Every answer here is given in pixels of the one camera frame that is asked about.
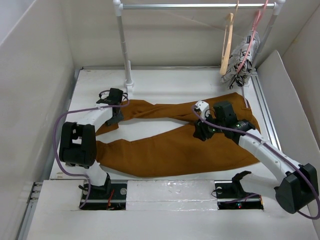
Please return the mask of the aluminium frame rail right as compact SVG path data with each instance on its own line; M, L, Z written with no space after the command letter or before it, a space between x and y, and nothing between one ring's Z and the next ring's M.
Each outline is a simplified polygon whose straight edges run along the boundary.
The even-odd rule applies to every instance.
M255 71L253 75L250 77L249 80L250 84L253 86L258 105L260 107L260 111L263 118L263 126L266 131L266 138L268 138L268 141L271 145L273 145L278 151L282 151L282 147L280 144L280 140L278 138L278 134L276 131L276 127L274 125L271 113L268 108L267 100L265 98L262 85L259 80L258 73Z

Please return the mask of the white black printed garment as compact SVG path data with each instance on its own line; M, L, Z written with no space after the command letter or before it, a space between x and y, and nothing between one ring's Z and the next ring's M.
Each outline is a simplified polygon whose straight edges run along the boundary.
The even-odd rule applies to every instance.
M242 87L246 83L253 71L253 58L259 45L258 32L249 31L230 54L226 74L221 77L223 84L232 89L234 85Z

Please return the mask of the beige wooden hanger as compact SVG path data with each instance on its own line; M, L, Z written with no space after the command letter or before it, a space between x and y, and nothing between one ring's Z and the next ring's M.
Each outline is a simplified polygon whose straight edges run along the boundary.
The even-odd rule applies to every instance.
M239 1L236 2L235 12L234 13L230 12L226 16L226 25L225 25L222 55L221 55L221 66L219 71L221 76L224 76L227 73L230 54L231 54L232 39L233 39L234 20L235 20L235 16L237 15L238 8L239 8Z

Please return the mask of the aluminium frame rail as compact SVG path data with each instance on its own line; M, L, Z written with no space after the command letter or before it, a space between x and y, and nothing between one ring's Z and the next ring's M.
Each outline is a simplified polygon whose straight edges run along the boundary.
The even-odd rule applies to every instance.
M71 104L71 98L81 69L81 67L74 68L60 80L56 88L48 88L47 92L41 92L42 99L37 101L35 105L38 112L31 115L35 117L31 123L36 127L37 136L26 165L28 167L26 172L28 179L20 197L23 204L23 214L20 216L19 228L14 237L16 240L27 238L38 201L37 199L31 199L35 194L33 190L37 183L41 184L49 178L55 160L52 140L54 124Z
M271 145L273 145L278 151L282 151L282 147L280 144L280 140L278 138L278 134L276 131L276 127L274 125L271 113L268 108L267 100L265 98L262 85L259 80L258 73L255 71L253 75L250 77L249 80L250 84L253 86L258 105L260 107L260 111L263 118L263 126L266 131L266 138L268 138L268 141Z

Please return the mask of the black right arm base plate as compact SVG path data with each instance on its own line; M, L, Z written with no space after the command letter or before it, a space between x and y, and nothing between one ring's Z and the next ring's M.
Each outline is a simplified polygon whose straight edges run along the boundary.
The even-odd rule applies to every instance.
M245 192L238 182L215 180L211 195L217 200L218 210L263 210L260 195Z

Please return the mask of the brown trousers with striped trim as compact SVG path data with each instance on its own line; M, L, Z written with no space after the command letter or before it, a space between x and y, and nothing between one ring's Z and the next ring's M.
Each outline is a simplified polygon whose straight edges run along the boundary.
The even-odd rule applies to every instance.
M201 141L193 136L194 102L152 104L133 99L122 109L124 120L170 118L185 121L176 129L128 141L96 142L96 160L104 167L140 178L171 177L227 171L257 164L251 153L222 133Z

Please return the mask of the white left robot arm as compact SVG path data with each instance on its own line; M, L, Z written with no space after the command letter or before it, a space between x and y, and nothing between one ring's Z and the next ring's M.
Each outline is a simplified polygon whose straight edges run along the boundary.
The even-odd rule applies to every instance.
M96 132L102 126L111 126L124 119L121 108L128 94L121 89L110 88L98 96L95 106L68 112L85 112L85 115L62 125L58 159L73 167L84 168L83 176L89 181L85 189L104 199L111 194L111 179L97 161Z

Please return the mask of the pink hanger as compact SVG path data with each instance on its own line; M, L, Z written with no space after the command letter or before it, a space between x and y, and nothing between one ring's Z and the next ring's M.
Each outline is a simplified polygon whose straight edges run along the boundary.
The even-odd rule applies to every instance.
M269 2L269 0L266 0L265 3L264 3L264 5L263 5L263 9L262 9L262 10L259 10L259 11L256 13L256 15L255 15L255 19L253 20L252 29L251 29L251 30L252 30L252 33L251 33L251 36L250 36L250 42L249 42L249 44L248 44L248 46L247 46L247 49L246 49L245 55L244 55L244 57L243 57L243 60L242 60L242 62L240 63L240 65L238 66L238 68L237 68L236 74L238 74L238 73L241 71L244 63L245 63L246 60L247 60L247 57L248 57L248 55L249 55L250 47L251 47L252 44L253 44L253 40L254 40L254 37L255 37L255 34L256 34L256 29L257 29L257 27L258 27L258 25L259 25L259 22L261 21L263 15L264 15L265 11L266 11L266 9L267 9L267 4L268 4L268 2Z

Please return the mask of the white metal clothes rack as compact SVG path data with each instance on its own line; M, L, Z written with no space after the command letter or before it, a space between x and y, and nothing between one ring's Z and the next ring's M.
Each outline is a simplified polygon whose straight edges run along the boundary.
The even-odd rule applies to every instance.
M121 52L124 62L124 72L125 72L125 87L127 89L128 96L133 96L134 81L132 80L132 67L131 61L128 57L125 31L122 20L123 10L188 10L188 9L236 9L236 3L179 3L179 4L123 4L120 0L114 0L113 2L114 13L117 19L117 27L120 36ZM259 55L266 44L266 41L270 35L273 25L280 14L283 5L286 2L284 0L277 0L274 3L267 4L266 8L273 9L272 16L269 20L263 38L257 48L256 54L253 57L252 67L255 68ZM258 9L262 10L264 4L262 3L239 3L238 9Z

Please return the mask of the aluminium frame rail left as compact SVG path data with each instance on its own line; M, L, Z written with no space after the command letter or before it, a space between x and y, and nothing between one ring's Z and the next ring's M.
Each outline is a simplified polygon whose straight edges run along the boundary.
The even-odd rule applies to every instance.
M28 179L20 197L23 204L23 214L20 216L19 228L14 237L16 240L27 238L38 201L37 199L31 199L35 194L33 190L37 183L41 184L49 178L55 160L52 140L54 124L71 104L71 98L81 69L81 67L74 68L60 80L56 88L48 88L47 92L41 92L42 99L37 101L35 105L38 112L31 115L35 117L31 123L36 127L37 136L26 165L28 167L26 172Z

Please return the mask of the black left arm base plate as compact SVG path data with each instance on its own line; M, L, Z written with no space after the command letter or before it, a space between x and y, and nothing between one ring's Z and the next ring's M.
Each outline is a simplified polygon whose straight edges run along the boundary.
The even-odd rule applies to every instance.
M98 190L97 187L91 187L87 197L88 184L78 186L82 190L79 206L83 203L81 210L85 211L122 211L126 209L127 199L127 181L111 182L110 190L105 193L103 190Z

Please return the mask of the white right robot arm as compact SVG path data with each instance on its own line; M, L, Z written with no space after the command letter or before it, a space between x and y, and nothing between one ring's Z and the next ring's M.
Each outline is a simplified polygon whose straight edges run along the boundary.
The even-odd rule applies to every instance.
M230 102L221 101L210 106L200 100L191 109L197 118L195 138L206 141L221 133L253 155L273 175L273 178L260 177L247 170L236 174L231 179L233 196L229 204L265 196L277 201L286 212L301 214L301 209L311 202L320 202L316 168L293 160L263 139L253 123L238 119Z

